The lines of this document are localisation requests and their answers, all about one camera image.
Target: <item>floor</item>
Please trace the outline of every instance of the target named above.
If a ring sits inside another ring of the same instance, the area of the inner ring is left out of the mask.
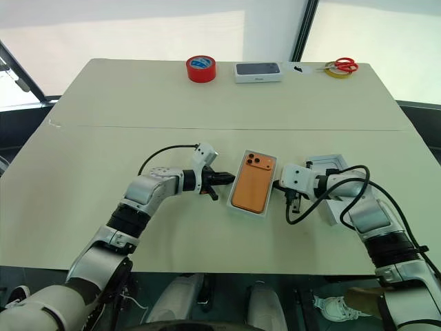
[[[31,268],[0,267],[0,287],[6,288],[0,297],[0,304],[6,303],[11,289],[25,284],[31,292],[43,287],[63,283],[67,272],[62,270],[40,270]],[[141,305],[152,308],[162,291],[176,277],[171,273],[135,272],[129,282],[130,295]],[[210,312],[204,313],[195,305],[192,317],[196,320],[231,321],[243,323],[245,318],[246,289],[256,281],[264,281],[278,293],[285,313],[289,330],[306,331],[303,324],[302,311],[297,303],[296,289],[312,289],[319,297],[340,296],[351,286],[375,287],[375,280],[330,283],[324,277],[307,275],[276,275],[276,274],[218,274],[216,275],[216,290],[214,304]],[[117,330],[138,325],[144,310],[138,308],[129,300],[124,300]],[[112,316],[112,307],[106,307],[105,313],[96,327],[96,331],[108,330]],[[332,323],[324,319],[316,311],[316,320],[322,331],[367,331],[382,330],[381,322],[373,317],[360,318],[356,321]]]

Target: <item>white sneaker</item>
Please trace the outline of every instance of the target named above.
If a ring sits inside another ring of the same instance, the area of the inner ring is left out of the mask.
[[[314,305],[320,308],[324,318],[332,322],[345,322],[358,317],[370,316],[348,307],[343,297],[321,299],[314,295]]]

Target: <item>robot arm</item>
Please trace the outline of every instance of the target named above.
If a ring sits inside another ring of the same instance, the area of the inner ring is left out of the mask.
[[[358,171],[321,174],[289,164],[283,169],[280,185],[317,200],[332,186],[347,179],[329,193],[328,199],[355,197],[362,190],[365,175]],[[379,200],[368,185],[362,199],[349,210],[349,218],[364,243],[385,292],[379,302],[384,319],[400,327],[416,321],[441,326],[441,286],[428,263],[424,250],[409,240],[408,234],[389,206]]]
[[[80,330],[100,303],[121,293],[132,269],[127,257],[162,201],[184,191],[218,196],[212,185],[234,180],[227,172],[214,172],[211,162],[218,154],[209,144],[200,144],[192,157],[192,169],[151,169],[129,185],[106,225],[76,258],[63,285],[44,288],[19,305],[0,314],[0,330]]]

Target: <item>shoe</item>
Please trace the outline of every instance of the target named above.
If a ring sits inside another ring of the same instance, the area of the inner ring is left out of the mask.
[[[358,317],[370,316],[348,307],[343,297],[321,299],[314,295],[314,306],[320,308],[323,317],[332,322],[345,322]]]
[[[20,301],[30,297],[30,290],[28,286],[17,286],[12,290],[8,303],[5,305],[5,309],[15,307]]]
[[[90,313],[87,321],[81,328],[81,331],[92,331],[97,325],[101,316],[103,315],[104,309],[105,309],[104,303],[102,303],[101,305],[97,305],[97,307],[93,309],[93,311]]]

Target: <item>smartphone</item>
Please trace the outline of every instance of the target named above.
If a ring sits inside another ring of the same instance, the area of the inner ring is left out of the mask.
[[[265,210],[275,163],[276,160],[267,155],[249,153],[240,169],[231,204],[261,214]]]

